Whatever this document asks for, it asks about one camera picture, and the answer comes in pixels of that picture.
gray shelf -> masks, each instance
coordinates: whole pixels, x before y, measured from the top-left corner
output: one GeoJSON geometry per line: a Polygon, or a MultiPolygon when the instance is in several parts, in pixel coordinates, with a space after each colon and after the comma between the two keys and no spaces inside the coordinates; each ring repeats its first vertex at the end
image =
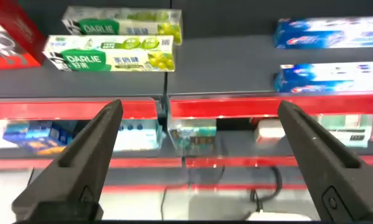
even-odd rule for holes
{"type": "Polygon", "coordinates": [[[43,67],[0,70],[0,98],[75,98],[163,95],[163,72],[61,72],[43,67]]]}
{"type": "MultiPolygon", "coordinates": [[[[42,169],[35,169],[32,182],[42,173],[42,169]]],[[[182,168],[131,168],[109,169],[106,174],[105,185],[186,185],[188,176],[182,168]]]]}
{"type": "Polygon", "coordinates": [[[373,61],[373,48],[276,49],[271,35],[186,39],[167,94],[268,93],[281,64],[365,61],[373,61]]]}

green grape image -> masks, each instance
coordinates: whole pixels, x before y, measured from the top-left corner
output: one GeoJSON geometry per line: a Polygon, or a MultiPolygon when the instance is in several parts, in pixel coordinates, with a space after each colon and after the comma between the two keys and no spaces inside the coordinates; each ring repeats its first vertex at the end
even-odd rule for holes
{"type": "MultiPolygon", "coordinates": [[[[116,15],[115,18],[116,19],[120,19],[121,15],[120,14],[116,15]]],[[[133,20],[135,20],[135,19],[137,19],[137,17],[136,17],[136,15],[130,14],[130,15],[127,16],[127,19],[133,19],[133,20]]]]}
{"type": "Polygon", "coordinates": [[[181,29],[179,25],[162,23],[157,26],[157,32],[159,35],[173,35],[174,42],[181,44],[181,29]]]}
{"type": "Polygon", "coordinates": [[[162,24],[162,29],[164,31],[165,34],[173,34],[174,30],[173,30],[173,27],[171,24],[169,23],[164,23],[162,24]]]}
{"type": "Polygon", "coordinates": [[[155,21],[155,16],[149,11],[137,12],[137,14],[135,14],[135,17],[139,21],[155,21]]]}
{"type": "Polygon", "coordinates": [[[162,70],[174,70],[173,56],[171,54],[163,54],[162,52],[155,52],[148,54],[149,63],[155,68],[162,70]]]}
{"type": "Polygon", "coordinates": [[[170,59],[170,58],[168,58],[167,60],[166,60],[166,67],[168,68],[168,69],[170,69],[170,70],[173,70],[174,69],[174,62],[173,62],[173,59],[170,59]]]}
{"type": "Polygon", "coordinates": [[[159,63],[159,60],[152,56],[151,58],[149,58],[149,63],[151,64],[151,66],[157,67],[157,64],[159,63]]]}
{"type": "Polygon", "coordinates": [[[166,11],[159,11],[155,14],[155,20],[158,22],[167,21],[168,13],[166,11]]]}
{"type": "Polygon", "coordinates": [[[163,62],[159,62],[159,63],[157,64],[157,67],[160,68],[160,69],[166,69],[166,68],[167,68],[167,67],[166,67],[166,64],[163,63],[163,62]]]}
{"type": "Polygon", "coordinates": [[[123,42],[122,47],[124,49],[134,49],[134,48],[137,48],[139,44],[140,44],[140,41],[138,37],[131,37],[123,42]]]}

blue toothpaste box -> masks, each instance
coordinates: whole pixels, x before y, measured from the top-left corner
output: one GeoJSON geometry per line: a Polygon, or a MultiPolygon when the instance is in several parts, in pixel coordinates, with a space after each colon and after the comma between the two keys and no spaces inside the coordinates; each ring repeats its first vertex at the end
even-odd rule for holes
{"type": "Polygon", "coordinates": [[[69,144],[72,133],[53,121],[16,121],[7,125],[3,139],[40,154],[69,144]]]}
{"type": "Polygon", "coordinates": [[[373,47],[373,17],[280,19],[276,48],[373,47]]]}
{"type": "Polygon", "coordinates": [[[281,93],[314,91],[373,91],[373,62],[281,65],[275,90],[281,93]]]}

barcode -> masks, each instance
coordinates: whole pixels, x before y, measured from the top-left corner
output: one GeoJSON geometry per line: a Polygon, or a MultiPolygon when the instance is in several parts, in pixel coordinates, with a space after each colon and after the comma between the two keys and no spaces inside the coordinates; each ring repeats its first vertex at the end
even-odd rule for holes
{"type": "Polygon", "coordinates": [[[168,45],[170,45],[170,39],[163,39],[163,40],[162,40],[162,45],[163,45],[163,46],[168,46],[168,45]]]}

darlie toothpaste box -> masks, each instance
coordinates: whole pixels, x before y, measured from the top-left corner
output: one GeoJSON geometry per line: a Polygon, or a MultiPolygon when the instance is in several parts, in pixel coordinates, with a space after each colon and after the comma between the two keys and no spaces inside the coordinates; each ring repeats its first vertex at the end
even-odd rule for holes
{"type": "Polygon", "coordinates": [[[181,10],[68,7],[62,22],[75,35],[172,35],[182,43],[181,10]]]}
{"type": "Polygon", "coordinates": [[[275,90],[281,93],[373,91],[373,62],[281,65],[275,90]]]}
{"type": "Polygon", "coordinates": [[[373,17],[280,19],[276,48],[373,47],[373,17]]]}
{"type": "Polygon", "coordinates": [[[45,56],[63,71],[173,72],[172,35],[51,35],[45,56]]]}

